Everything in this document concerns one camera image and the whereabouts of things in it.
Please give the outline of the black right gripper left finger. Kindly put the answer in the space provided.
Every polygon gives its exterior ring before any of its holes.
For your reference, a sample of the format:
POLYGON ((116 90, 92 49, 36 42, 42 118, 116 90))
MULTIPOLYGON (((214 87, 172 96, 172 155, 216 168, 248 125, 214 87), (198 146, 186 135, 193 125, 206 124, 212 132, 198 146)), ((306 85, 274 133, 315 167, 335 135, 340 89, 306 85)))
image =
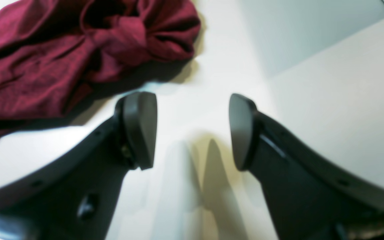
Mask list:
POLYGON ((128 171, 154 164, 157 98, 135 92, 69 152, 0 187, 1 240, 104 240, 128 171))

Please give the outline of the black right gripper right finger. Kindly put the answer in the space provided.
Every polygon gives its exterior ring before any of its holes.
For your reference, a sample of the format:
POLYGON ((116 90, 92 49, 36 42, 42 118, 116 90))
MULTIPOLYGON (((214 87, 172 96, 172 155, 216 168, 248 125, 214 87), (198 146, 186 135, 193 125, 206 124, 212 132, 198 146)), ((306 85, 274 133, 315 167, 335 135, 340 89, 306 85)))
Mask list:
POLYGON ((384 189, 332 164, 240 94, 233 157, 260 183, 280 240, 384 240, 384 189))

